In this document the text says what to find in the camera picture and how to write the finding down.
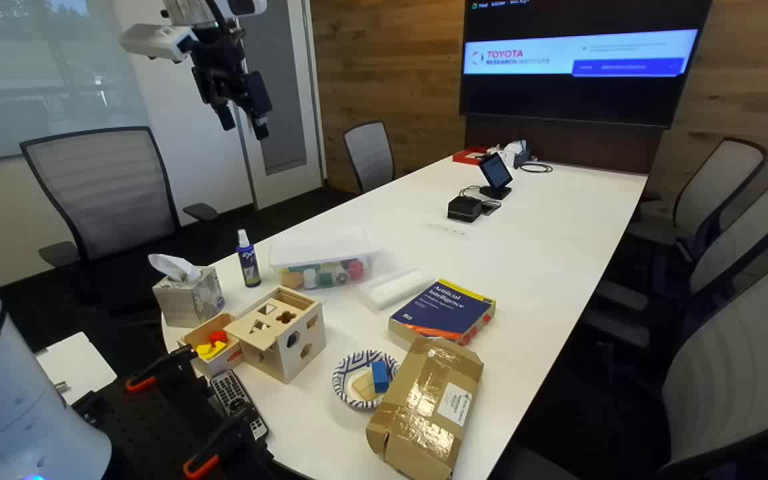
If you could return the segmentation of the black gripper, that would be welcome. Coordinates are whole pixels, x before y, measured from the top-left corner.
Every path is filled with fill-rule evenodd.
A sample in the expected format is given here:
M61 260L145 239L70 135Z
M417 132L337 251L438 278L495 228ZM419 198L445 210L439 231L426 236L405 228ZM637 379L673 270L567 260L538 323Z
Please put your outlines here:
M234 127L230 104L238 104L258 139L269 135L271 98L265 78L245 63L243 40L221 26L194 26L193 78L201 98L215 111L223 131Z

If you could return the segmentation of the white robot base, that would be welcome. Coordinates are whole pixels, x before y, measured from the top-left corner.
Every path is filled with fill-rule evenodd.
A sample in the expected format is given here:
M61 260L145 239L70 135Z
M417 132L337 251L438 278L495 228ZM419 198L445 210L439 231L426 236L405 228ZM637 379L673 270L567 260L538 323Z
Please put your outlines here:
M113 439L77 415L0 300L0 480L101 480Z

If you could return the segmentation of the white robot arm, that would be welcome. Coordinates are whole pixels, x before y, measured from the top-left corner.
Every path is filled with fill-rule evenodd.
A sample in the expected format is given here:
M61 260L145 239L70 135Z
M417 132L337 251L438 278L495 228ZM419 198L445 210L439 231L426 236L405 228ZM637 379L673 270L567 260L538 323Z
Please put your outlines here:
M119 34L127 54L146 59L193 62L201 98L215 111L223 131L234 127L238 104L258 139L269 135L271 100L265 78L247 66L245 26L262 15L266 0L163 0L163 24L130 24Z

